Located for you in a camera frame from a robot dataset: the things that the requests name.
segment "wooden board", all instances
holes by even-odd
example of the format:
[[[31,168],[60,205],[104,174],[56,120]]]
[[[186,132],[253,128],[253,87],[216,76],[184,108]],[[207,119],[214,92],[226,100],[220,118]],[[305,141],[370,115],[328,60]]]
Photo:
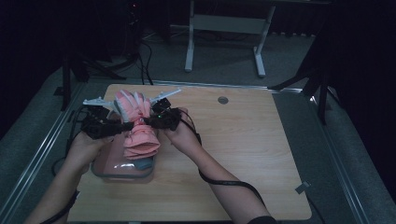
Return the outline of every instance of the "wooden board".
[[[168,97],[172,107],[187,107],[204,148],[226,169],[253,185],[276,219],[309,219],[311,210],[301,185],[288,140],[271,92],[261,89],[110,85],[115,92],[140,91],[155,97],[161,91],[182,92]],[[229,103],[218,102],[220,96]],[[193,162],[160,133],[162,143],[154,177],[147,184],[107,183],[91,172],[69,221],[197,221],[230,220]]]

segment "hand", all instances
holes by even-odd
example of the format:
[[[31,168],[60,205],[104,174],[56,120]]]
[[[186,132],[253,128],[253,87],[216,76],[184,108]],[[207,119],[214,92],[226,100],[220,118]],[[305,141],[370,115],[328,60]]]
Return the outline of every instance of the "hand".
[[[86,133],[80,132],[69,149],[64,166],[69,170],[84,174],[90,163],[99,155],[100,149],[108,144],[113,137],[93,140]]]
[[[186,121],[191,127],[192,123],[188,120],[187,108],[179,108],[181,110],[181,118]],[[172,144],[182,153],[186,154],[187,156],[191,157],[193,154],[204,150],[201,147],[195,133],[183,122],[180,122],[177,125],[177,128],[174,132],[167,129],[164,130],[163,133],[169,138]]]

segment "gray carpet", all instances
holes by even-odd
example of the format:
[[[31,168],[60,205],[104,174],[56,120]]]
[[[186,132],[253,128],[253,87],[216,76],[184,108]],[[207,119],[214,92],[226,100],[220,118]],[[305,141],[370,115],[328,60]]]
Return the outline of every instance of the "gray carpet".
[[[293,77],[305,56],[313,37],[270,35],[263,49],[262,57],[267,72],[265,78],[257,77],[252,54],[256,36],[243,41],[216,42],[211,35],[198,34],[195,57],[191,73],[184,72],[187,37],[177,31],[171,43],[162,42],[156,35],[145,38],[152,48],[149,74],[154,81],[196,82],[221,85],[271,86]],[[148,61],[149,48],[141,47],[144,62]],[[110,83],[139,83],[140,65],[135,64],[119,74],[128,77],[126,81],[115,81],[102,75],[92,74],[89,83],[83,85],[76,96],[77,108],[85,98],[103,95]],[[40,92],[26,108],[22,116],[9,130],[0,143],[0,202],[5,203],[24,168],[50,131],[53,121],[60,115],[62,98],[53,96],[56,87],[62,84],[62,73],[58,71],[49,77]],[[301,88],[305,80],[291,88]],[[340,184],[340,176],[333,164],[328,132],[337,148],[342,163],[353,182],[356,193],[364,207],[367,223],[392,223],[396,220],[393,200],[389,197],[379,179],[364,146],[350,123],[345,111],[332,99],[326,111],[327,127],[319,124],[311,103],[301,94],[282,92],[274,94],[276,106],[290,142],[294,159],[303,181],[312,186],[308,196],[315,203],[327,223],[365,223],[354,216],[346,190]],[[64,155],[65,140],[70,123],[66,123],[54,142],[47,159],[42,164],[31,187],[21,200],[10,223],[21,223],[38,202],[52,177],[51,165]],[[318,213],[311,207],[313,216],[306,221],[283,221],[282,223],[320,223]]]

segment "pink cloth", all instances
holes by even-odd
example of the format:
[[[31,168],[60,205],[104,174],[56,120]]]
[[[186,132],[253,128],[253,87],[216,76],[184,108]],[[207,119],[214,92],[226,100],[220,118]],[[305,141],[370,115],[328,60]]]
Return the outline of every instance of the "pink cloth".
[[[125,139],[124,157],[129,160],[150,157],[157,154],[160,145],[154,129],[148,125],[137,125]]]
[[[160,142],[154,129],[146,125],[143,118],[148,118],[151,110],[149,99],[141,92],[132,95],[126,90],[116,92],[116,103],[123,122],[133,122],[134,128],[124,142],[124,157],[137,160],[155,155]]]

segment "metal stand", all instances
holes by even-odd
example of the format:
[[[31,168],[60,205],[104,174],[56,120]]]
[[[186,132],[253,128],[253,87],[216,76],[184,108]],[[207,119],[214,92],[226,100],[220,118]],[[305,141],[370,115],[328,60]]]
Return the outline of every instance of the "metal stand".
[[[267,18],[265,20],[260,20],[251,18],[235,18],[194,14],[194,0],[190,0],[190,3],[189,45],[187,47],[186,65],[184,67],[186,72],[192,71],[194,54],[194,30],[209,30],[261,35],[262,39],[259,45],[253,48],[253,53],[255,56],[258,76],[265,77],[265,69],[262,62],[262,47],[264,45],[265,38],[268,35],[268,30],[271,25],[271,20],[274,16],[276,7],[271,7]]]
[[[87,70],[86,64],[89,64],[91,67],[96,68],[97,70],[101,71],[106,76],[112,79],[124,80],[126,77],[120,77],[119,75],[112,72],[110,69],[105,68],[95,60],[90,59],[89,57],[77,53],[74,57],[70,57],[69,55],[64,55],[63,57],[63,85],[59,94],[61,94],[64,98],[62,104],[62,111],[65,111],[71,101],[71,73],[70,70],[73,71],[74,75],[76,76],[78,81],[87,82],[90,78]]]

